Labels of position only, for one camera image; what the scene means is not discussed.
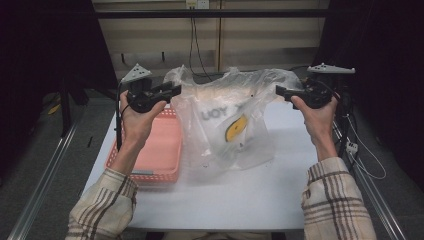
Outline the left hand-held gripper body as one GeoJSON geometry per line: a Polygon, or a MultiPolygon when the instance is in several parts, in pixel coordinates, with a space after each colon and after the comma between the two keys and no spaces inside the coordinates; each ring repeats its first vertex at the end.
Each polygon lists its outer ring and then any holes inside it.
{"type": "Polygon", "coordinates": [[[127,102],[138,113],[149,112],[158,101],[164,101],[164,86],[153,86],[151,71],[136,64],[121,80],[127,88],[127,102]]]}

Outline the person's left hand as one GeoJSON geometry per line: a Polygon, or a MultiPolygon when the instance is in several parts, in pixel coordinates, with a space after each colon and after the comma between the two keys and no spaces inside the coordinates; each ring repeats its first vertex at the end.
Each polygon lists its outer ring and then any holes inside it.
{"type": "Polygon", "coordinates": [[[127,94],[127,91],[120,94],[120,112],[125,134],[123,144],[142,148],[150,135],[153,120],[164,110],[166,102],[156,103],[147,113],[138,113],[130,107],[127,94]]]}

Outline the pink perforated plastic basket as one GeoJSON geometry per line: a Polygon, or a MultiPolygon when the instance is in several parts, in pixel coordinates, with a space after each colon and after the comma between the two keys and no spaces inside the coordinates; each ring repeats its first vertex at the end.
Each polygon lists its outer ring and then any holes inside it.
{"type": "Polygon", "coordinates": [[[130,177],[139,185],[172,184],[179,177],[182,134],[175,110],[166,106],[154,119],[130,177]]]}

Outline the black metal stand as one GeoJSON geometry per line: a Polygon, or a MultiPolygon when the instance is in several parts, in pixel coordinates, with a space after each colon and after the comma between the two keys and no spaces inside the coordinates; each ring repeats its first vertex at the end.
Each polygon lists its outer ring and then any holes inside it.
{"type": "Polygon", "coordinates": [[[60,82],[60,101],[62,107],[62,137],[65,137],[72,126],[70,99],[84,106],[89,98],[84,91],[82,83],[73,77],[65,75],[60,82]]]}

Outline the clear smiley plastic bag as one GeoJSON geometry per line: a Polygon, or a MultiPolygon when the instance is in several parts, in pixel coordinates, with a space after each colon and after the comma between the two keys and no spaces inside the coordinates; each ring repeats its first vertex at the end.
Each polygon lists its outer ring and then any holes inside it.
{"type": "Polygon", "coordinates": [[[190,164],[213,165],[221,171],[252,168],[274,157],[266,106],[277,98],[278,86],[302,88],[295,73],[282,69],[242,72],[232,67],[222,77],[200,84],[181,66],[170,70],[164,81],[181,87],[171,105],[190,150],[190,164]]]}

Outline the white wall socket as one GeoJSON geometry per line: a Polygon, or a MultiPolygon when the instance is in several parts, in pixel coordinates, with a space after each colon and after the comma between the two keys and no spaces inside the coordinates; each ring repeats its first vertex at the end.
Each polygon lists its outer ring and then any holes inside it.
{"type": "Polygon", "coordinates": [[[186,0],[187,9],[209,9],[210,2],[209,0],[186,0]]]}

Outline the aluminium floor rail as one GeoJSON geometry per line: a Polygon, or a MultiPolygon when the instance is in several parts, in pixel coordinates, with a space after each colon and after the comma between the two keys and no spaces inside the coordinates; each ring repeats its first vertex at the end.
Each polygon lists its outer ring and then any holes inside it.
{"type": "Polygon", "coordinates": [[[43,172],[35,190],[14,225],[7,240],[26,240],[28,233],[40,211],[45,197],[50,189],[54,177],[68,151],[74,135],[80,125],[81,118],[77,118],[70,126],[68,132],[60,138],[60,141],[49,160],[49,163],[43,172]]]}
{"type": "Polygon", "coordinates": [[[362,184],[362,187],[364,188],[366,195],[368,196],[373,206],[373,209],[378,215],[380,222],[384,226],[389,238],[391,240],[408,240],[393,211],[391,210],[385,198],[374,183],[375,180],[383,180],[387,176],[387,172],[384,166],[382,165],[380,160],[362,142],[359,135],[357,134],[357,130],[355,129],[350,117],[347,116],[345,120],[347,121],[347,123],[345,126],[342,127],[340,127],[336,121],[333,122],[333,131],[338,138],[338,142],[340,143],[339,154],[341,156],[347,157],[349,161],[349,168],[354,172],[355,178],[362,184]],[[355,139],[365,148],[365,150],[369,154],[372,155],[374,160],[379,164],[379,166],[383,170],[382,176],[375,176],[374,174],[371,174],[362,162],[358,152],[356,154],[351,154],[347,152],[346,143],[348,141],[352,142],[349,138],[349,130],[353,131],[355,139]]]}

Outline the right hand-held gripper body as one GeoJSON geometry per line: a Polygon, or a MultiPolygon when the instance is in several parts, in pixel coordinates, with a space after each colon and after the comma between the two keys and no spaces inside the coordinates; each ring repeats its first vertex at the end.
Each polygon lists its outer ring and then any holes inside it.
{"type": "Polygon", "coordinates": [[[296,93],[312,109],[319,109],[340,99],[338,94],[341,81],[355,73],[354,68],[343,68],[321,63],[307,68],[309,75],[302,81],[303,89],[296,93]]]}

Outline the black horizontal frame bar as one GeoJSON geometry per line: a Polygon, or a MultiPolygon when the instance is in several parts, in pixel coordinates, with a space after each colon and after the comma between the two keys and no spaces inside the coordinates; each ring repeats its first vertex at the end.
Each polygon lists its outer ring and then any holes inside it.
{"type": "Polygon", "coordinates": [[[130,18],[317,18],[332,14],[326,9],[209,9],[209,10],[134,10],[97,11],[99,19],[130,18]]]}

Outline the person's right hand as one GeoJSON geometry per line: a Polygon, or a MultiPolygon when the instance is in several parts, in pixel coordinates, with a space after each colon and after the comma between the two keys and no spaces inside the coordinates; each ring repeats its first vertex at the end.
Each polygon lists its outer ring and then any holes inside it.
{"type": "Polygon", "coordinates": [[[318,147],[319,145],[328,144],[332,141],[332,122],[335,116],[338,101],[335,97],[325,106],[319,109],[310,108],[300,97],[293,96],[292,103],[297,107],[303,117],[307,132],[309,133],[312,143],[318,147]]]}

